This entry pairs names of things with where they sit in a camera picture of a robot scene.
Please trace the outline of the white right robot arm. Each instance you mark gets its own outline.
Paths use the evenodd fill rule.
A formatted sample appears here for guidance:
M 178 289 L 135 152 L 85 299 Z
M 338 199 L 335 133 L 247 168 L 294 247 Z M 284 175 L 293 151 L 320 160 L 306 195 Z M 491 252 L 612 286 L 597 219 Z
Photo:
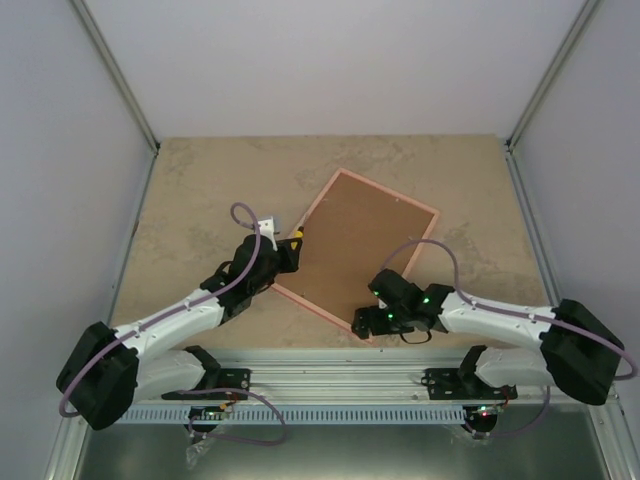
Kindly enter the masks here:
M 486 301 L 447 285 L 421 289 L 390 269 L 368 288 L 377 302 L 357 309 L 351 326 L 361 339 L 419 330 L 505 343 L 472 346 L 457 368 L 426 369 L 422 382 L 432 400 L 510 400 L 519 386 L 557 387 L 588 405 L 608 398 L 624 346 L 577 301 L 556 307 Z

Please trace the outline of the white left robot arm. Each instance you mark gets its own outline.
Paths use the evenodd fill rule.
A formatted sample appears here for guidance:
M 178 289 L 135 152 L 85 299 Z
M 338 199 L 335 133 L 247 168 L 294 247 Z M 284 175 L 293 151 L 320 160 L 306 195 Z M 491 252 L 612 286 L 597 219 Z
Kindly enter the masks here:
M 302 245 L 302 231 L 282 240 L 249 235 L 184 300 L 118 328 L 90 325 L 56 380 L 60 414 L 102 430 L 139 401 L 222 395 L 228 385 L 218 361 L 184 341 L 241 315 L 278 275 L 296 272 Z

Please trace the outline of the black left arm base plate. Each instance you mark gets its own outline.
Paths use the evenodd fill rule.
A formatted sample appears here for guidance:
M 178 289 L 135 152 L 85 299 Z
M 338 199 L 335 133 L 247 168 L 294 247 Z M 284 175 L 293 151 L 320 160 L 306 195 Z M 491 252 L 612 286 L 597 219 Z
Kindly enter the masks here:
M 163 400 L 247 400 L 246 391 L 251 386 L 251 370 L 244 368 L 221 368 L 216 374 L 206 373 L 192 390 L 181 394 L 169 392 Z

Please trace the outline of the yellow handled screwdriver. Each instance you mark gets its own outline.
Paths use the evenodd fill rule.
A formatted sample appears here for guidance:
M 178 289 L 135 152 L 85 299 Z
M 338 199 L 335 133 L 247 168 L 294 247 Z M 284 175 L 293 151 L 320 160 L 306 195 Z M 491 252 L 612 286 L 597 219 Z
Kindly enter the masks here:
M 293 250 L 297 250 L 302 245 L 302 239 L 304 238 L 304 230 L 305 230 L 305 224 L 306 224 L 307 218 L 308 218 L 308 214 L 305 213 L 294 232 L 294 235 L 293 235 L 294 241 L 291 245 Z

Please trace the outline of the pink wooden photo frame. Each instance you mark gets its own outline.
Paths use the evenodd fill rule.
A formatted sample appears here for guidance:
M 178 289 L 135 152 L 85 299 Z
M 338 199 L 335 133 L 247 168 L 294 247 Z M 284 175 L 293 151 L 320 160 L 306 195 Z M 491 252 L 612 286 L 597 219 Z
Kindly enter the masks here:
M 297 347 L 370 347 L 378 337 L 352 333 L 356 309 L 375 304 L 369 282 L 382 266 L 407 276 L 439 211 L 347 169 L 338 169 L 299 220 L 304 230 L 299 269 L 280 277 L 275 291 L 312 314 L 294 330 Z

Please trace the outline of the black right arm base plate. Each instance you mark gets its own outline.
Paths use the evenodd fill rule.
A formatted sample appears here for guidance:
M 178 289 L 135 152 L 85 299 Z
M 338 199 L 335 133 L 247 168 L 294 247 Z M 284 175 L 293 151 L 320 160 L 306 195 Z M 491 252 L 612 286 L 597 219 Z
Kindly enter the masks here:
M 475 373 L 456 368 L 425 369 L 420 380 L 431 400 L 497 400 L 518 398 L 515 386 L 493 387 Z

